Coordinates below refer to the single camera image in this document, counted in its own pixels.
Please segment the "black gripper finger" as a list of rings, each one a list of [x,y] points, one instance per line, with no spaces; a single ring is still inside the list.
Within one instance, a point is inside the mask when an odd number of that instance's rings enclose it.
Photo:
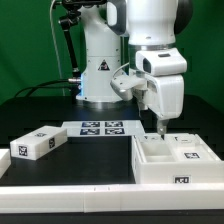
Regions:
[[[167,133],[167,120],[157,120],[157,133],[164,138],[165,134]]]

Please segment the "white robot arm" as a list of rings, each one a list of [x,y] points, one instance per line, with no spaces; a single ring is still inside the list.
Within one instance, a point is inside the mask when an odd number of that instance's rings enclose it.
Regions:
[[[187,62],[175,36],[188,25],[192,0],[106,0],[106,16],[87,3],[81,7],[87,66],[81,76],[83,103],[100,107],[137,100],[157,116],[164,135],[183,108]]]

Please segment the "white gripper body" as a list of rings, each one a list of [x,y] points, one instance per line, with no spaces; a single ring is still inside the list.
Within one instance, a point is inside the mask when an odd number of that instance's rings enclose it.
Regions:
[[[144,73],[147,91],[143,103],[161,120],[180,116],[183,108],[187,62],[176,48],[138,51],[136,67]]]

